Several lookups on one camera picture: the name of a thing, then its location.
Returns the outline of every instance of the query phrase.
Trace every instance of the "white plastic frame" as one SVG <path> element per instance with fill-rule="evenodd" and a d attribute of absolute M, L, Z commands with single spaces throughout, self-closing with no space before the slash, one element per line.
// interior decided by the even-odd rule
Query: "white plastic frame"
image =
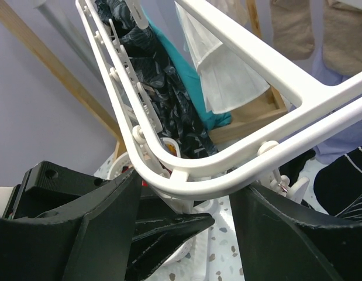
<path fill-rule="evenodd" d="M 188 181 L 224 172 L 255 155 L 264 142 L 278 141 L 358 96 L 362 93 L 362 72 L 338 86 L 326 86 L 207 1 L 176 1 L 298 108 L 216 155 L 196 160 L 177 158 L 162 147 L 91 0 L 76 0 L 130 160 L 142 178 L 159 191 L 187 200 L 217 198 L 230 194 L 362 119 L 361 97 L 229 174 L 207 181 Z M 87 15 L 95 22 L 101 40 L 117 70 L 140 125 L 143 141 L 147 142 L 149 149 L 161 163 L 173 170 L 170 179 L 146 166 L 138 150 L 138 139 L 133 136 L 137 128 L 133 128 L 125 114 L 120 95 L 112 84 L 109 71 L 104 64 L 103 54 L 99 52 L 100 42 L 94 38 L 93 29 L 96 28 L 91 26 Z"/>

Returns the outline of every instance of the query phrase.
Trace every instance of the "teal garment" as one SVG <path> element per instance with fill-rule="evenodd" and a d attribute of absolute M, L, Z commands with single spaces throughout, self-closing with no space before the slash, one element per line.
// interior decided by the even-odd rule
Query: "teal garment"
<path fill-rule="evenodd" d="M 210 131 L 214 127 L 222 127 L 230 124 L 232 121 L 232 116 L 230 113 L 214 114 L 212 111 L 206 111 L 202 86 L 198 73 L 187 63 L 186 59 L 183 58 L 183 56 L 173 46 L 169 39 L 166 38 L 165 34 L 156 25 L 154 25 L 149 18 L 148 21 L 158 40 L 164 46 L 170 59 L 174 63 L 178 75 L 185 85 L 187 93 L 190 96 L 190 99 L 194 104 L 194 107 L 198 112 L 206 130 Z"/>

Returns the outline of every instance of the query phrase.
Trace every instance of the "floor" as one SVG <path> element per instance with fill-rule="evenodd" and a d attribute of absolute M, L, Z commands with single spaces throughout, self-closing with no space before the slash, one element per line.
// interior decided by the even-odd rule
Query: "floor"
<path fill-rule="evenodd" d="M 96 171 L 94 176 L 107 178 L 109 168 L 112 166 L 113 155 Z M 306 176 L 310 179 L 310 185 L 305 194 L 305 200 L 316 210 L 322 213 L 326 211 L 319 205 L 313 192 L 313 182 L 317 172 L 325 167 L 317 160 L 309 160 L 300 177 Z M 242 262 L 240 259 L 238 243 L 234 228 L 232 211 L 229 198 L 218 199 L 218 209 L 214 213 L 215 225 L 211 227 L 209 237 L 209 259 L 207 272 L 209 281 L 244 281 Z M 158 269 L 148 281 L 190 281 L 194 272 L 194 257 L 197 254 L 195 246 L 190 253 L 179 262 Z"/>

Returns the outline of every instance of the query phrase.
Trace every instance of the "light blue fabric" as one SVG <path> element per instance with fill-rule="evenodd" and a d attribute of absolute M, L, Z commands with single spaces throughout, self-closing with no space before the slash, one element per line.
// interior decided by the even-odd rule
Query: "light blue fabric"
<path fill-rule="evenodd" d="M 173 44 L 166 38 L 165 34 L 153 24 L 148 18 L 151 28 L 155 32 L 158 40 L 166 49 L 170 59 L 174 63 L 177 69 L 178 75 L 181 77 L 183 84 L 190 96 L 192 103 L 195 106 L 196 111 L 207 131 L 210 131 L 214 127 L 221 127 L 230 124 L 232 116 L 230 113 L 214 114 L 212 111 L 207 112 L 205 109 L 202 86 L 200 83 L 200 77 L 196 70 L 191 67 L 187 61 L 182 57 Z"/>
<path fill-rule="evenodd" d="M 350 78 L 349 76 L 343 76 L 324 65 L 322 58 L 322 48 L 320 48 L 316 54 L 312 65 L 311 74 L 321 83 L 329 86 L 336 86 Z M 316 151 L 317 160 L 323 164 L 328 165 L 334 162 L 338 157 L 356 149 L 359 146 L 362 146 L 362 120 L 335 134 L 326 141 L 318 144 L 318 146 L 314 147 L 314 150 Z"/>

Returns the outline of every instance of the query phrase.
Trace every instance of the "white hanger rack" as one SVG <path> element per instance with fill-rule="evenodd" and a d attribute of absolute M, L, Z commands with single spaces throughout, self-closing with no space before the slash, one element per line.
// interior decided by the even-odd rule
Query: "white hanger rack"
<path fill-rule="evenodd" d="M 141 11 L 137 1 L 126 2 L 132 4 L 129 5 L 131 11 Z M 361 97 L 257 156 L 262 144 L 278 141 L 360 95 L 362 72 L 338 86 L 326 86 L 207 1 L 176 2 L 298 108 L 213 156 L 196 160 L 177 158 L 163 148 L 153 126 L 156 117 L 143 106 L 139 97 L 141 95 L 143 98 L 141 84 L 137 81 L 133 83 L 130 79 L 124 67 L 128 58 L 123 59 L 124 56 L 116 51 L 93 3 L 91 0 L 76 0 L 130 160 L 142 178 L 159 193 L 185 200 L 205 200 L 228 195 L 362 119 Z M 139 26 L 148 24 L 144 17 L 137 16 L 136 20 Z M 104 51 L 109 54 L 113 68 L 106 62 Z M 118 88 L 125 90 L 138 125 L 130 120 L 127 106 L 122 102 L 123 93 Z M 146 148 L 151 162 L 144 160 L 140 145 Z M 198 180 L 223 173 L 247 159 L 252 160 L 228 174 Z M 173 171 L 170 177 L 164 173 L 160 162 Z"/>

